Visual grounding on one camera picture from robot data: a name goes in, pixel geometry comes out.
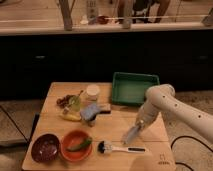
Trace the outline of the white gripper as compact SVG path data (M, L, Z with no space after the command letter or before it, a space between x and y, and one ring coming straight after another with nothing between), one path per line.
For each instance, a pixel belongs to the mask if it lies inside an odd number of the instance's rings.
M142 105L138 111L135 125L142 131L148 128L157 119L157 111L153 107Z

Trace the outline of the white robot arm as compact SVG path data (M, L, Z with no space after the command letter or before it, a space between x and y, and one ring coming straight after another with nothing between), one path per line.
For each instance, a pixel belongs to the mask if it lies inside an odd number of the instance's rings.
M140 130L149 127L160 112L169 112L213 143L213 115L177 100L172 85L152 86L146 90L145 96L146 101L140 107L135 122Z

